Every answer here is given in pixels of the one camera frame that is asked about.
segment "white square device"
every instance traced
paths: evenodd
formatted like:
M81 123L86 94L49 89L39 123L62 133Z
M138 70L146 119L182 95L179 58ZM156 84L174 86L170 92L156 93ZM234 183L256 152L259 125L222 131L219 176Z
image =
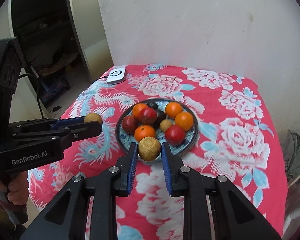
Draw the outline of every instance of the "white square device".
M121 83L126 78L126 68L116 68L110 71L109 76L107 78L108 85L114 85Z

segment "fruit plate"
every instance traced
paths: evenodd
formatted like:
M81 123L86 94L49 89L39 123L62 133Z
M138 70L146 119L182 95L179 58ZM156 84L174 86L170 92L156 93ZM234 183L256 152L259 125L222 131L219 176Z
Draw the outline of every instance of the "fruit plate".
M149 101L156 103L158 105L158 110L161 110L161 111L165 110L165 107L168 103L177 102L177 101L174 101L174 100L164 99L164 98L152 98L152 99L148 99L148 100L138 102L138 103L145 103L146 104ZM184 112L189 112L190 114L192 114L193 119L194 119L194 125L192 126L192 128L189 131L186 132L186 138L184 139L184 141L180 145L170 146L170 149L171 149L171 152L172 152L173 155L183 154L183 153L187 152L188 150L190 150L193 147L193 145L196 141L196 138L198 136L198 121L197 121L197 118L195 117L194 113L187 106L185 106L184 104L182 104L180 102L177 102L177 103L182 105ZM117 126L115 127L115 136L117 138L117 141L119 143L120 148L125 152L125 154L128 153L130 144L132 142L138 143L133 135L127 134L122 128L123 118L127 115L132 115L133 107L134 107L134 105L131 106L130 108L128 108L120 116L120 118L117 122ZM156 138L157 138L157 140L160 141L161 144L163 142L166 142L166 140L164 138L164 133L160 129L156 130ZM160 161L161 161L161 153L152 162L160 162Z

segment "red apple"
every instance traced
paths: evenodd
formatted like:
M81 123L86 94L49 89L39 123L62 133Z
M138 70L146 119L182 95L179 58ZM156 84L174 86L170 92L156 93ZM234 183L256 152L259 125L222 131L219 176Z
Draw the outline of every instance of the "red apple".
M170 126L165 134L164 134L166 141L172 145L179 145L183 142L183 140L186 137L185 131L178 125L172 125Z
M134 134L134 131L138 128L138 120L133 117L133 115L127 115L122 120L123 130L130 135Z
M153 124L157 120L157 112L151 107L145 107L140 111L138 119L142 124Z

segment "red floral tablecloth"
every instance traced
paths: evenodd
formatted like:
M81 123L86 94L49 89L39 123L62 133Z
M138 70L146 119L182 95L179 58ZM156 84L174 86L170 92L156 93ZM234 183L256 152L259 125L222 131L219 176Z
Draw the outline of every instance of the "red floral tablecloth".
M126 71L123 83L94 82L62 116L96 112L103 132L73 143L63 160L29 172L35 206L44 208L75 174L92 177L116 163L123 152L114 132L124 110L148 98L171 98L191 108L199 123L200 138L182 157L185 165L207 176L226 175L282 234L284 162L257 85L234 75L157 64L128 65ZM117 198L116 209L119 240L182 239L183 198L168 195L161 163L138 162L132 194Z

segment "metal bolt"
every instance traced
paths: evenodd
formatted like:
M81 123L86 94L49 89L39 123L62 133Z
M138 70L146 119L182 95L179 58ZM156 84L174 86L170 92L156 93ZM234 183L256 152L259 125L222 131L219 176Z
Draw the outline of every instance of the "metal bolt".
M220 175L220 176L218 176L218 180L220 182L226 182L227 181L227 177L225 175Z
M80 176L80 175L74 175L74 176L72 177L72 180L73 180L74 182L78 182L78 181L81 180L81 176Z
M181 170L182 172L189 172L189 171L190 171L190 168L189 168L188 166L182 166L182 167L180 168L180 170Z
M111 173L116 173L117 171L119 171L119 168L117 166L112 166L112 167L109 168L109 171Z

